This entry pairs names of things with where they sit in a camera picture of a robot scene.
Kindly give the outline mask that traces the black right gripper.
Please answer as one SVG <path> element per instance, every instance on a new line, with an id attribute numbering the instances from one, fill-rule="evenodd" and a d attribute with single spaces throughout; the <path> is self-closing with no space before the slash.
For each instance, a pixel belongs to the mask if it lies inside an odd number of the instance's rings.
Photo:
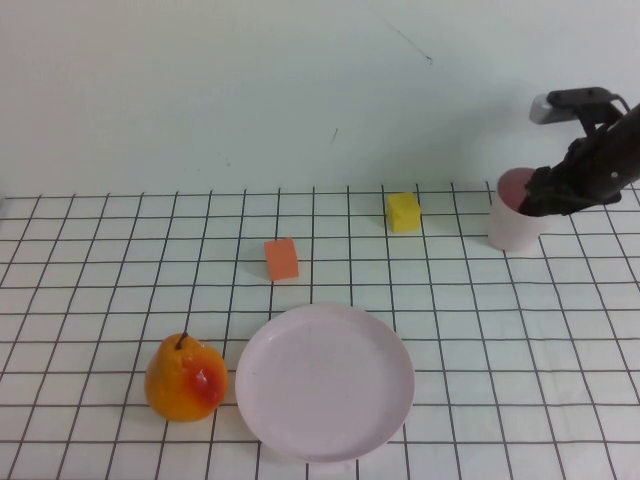
<path id="1" fill-rule="evenodd" d="M 596 205 L 621 200 L 620 170 L 624 147 L 620 140 L 622 120 L 603 124 L 593 137 L 575 140 L 563 161 L 552 169 L 553 193 L 549 193 L 550 167 L 533 171 L 524 184 L 519 213 L 525 216 L 571 215 Z"/>

